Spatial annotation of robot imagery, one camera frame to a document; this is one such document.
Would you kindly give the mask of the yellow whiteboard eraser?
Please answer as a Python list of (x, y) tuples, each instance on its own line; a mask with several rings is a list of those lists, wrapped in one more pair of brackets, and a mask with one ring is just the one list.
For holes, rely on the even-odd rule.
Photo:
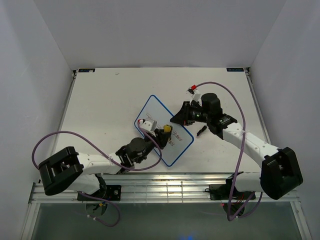
[(166, 124), (163, 126), (163, 131), (165, 133), (170, 133), (172, 131), (172, 127), (170, 125)]

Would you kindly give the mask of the blue framed whiteboard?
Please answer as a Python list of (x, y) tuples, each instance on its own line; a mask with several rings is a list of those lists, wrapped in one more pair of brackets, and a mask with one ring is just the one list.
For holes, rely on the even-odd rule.
[(167, 167), (172, 167), (195, 140), (194, 136), (185, 127), (170, 122), (173, 116), (172, 112), (160, 99), (152, 94), (134, 121), (136, 128), (138, 128), (138, 120), (141, 119), (156, 121), (156, 127), (158, 129), (165, 125), (172, 126), (171, 140), (162, 150), (162, 161)]

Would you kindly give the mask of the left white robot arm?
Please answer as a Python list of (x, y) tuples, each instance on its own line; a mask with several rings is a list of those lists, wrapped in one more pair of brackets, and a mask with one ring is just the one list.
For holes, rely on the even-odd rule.
[(47, 196), (65, 190), (78, 193), (78, 200), (109, 200), (108, 187), (102, 175), (118, 175), (137, 172), (137, 164), (146, 160), (153, 149), (162, 151), (171, 140), (173, 128), (143, 130), (143, 137), (135, 137), (118, 151), (106, 154), (99, 148), (98, 154), (80, 153), (67, 146), (36, 165)]

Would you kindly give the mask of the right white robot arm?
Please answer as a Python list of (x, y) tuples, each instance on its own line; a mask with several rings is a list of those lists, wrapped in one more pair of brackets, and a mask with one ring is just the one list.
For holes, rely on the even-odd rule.
[(184, 101), (170, 122), (181, 126), (205, 123), (212, 134), (239, 148), (260, 167), (260, 172), (235, 171), (215, 190), (216, 195), (237, 199), (245, 193), (261, 192), (278, 200), (303, 183), (296, 153), (291, 148), (279, 148), (245, 132), (235, 118), (223, 112), (216, 94), (206, 93), (200, 99)]

